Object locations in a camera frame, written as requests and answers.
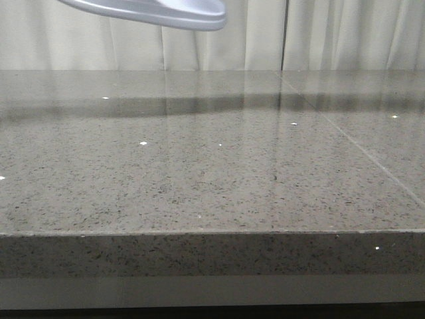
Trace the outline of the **beige curtain left panel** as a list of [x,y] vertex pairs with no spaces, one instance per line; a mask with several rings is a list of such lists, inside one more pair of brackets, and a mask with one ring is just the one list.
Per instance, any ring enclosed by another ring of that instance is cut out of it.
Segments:
[[59,1],[1,2],[3,70],[279,70],[285,1],[227,1],[195,32],[113,19]]

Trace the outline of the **light blue slipper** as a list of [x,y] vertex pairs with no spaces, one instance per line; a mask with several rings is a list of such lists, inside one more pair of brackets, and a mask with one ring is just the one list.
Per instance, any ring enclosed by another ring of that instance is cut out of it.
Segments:
[[62,0],[75,9],[128,21],[192,31],[221,30],[227,22],[222,1]]

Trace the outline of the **beige curtain right panel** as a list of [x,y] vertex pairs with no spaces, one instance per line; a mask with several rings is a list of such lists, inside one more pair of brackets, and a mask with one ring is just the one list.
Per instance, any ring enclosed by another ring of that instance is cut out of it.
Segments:
[[424,70],[423,1],[289,1],[284,70]]

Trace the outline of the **beige curtain panel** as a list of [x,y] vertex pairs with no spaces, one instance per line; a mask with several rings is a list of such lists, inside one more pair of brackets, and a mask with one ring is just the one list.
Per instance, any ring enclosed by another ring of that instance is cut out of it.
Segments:
[[59,1],[1,2],[3,70],[279,70],[285,1],[227,1],[195,32],[113,19]]
[[424,70],[423,1],[289,1],[284,70]]

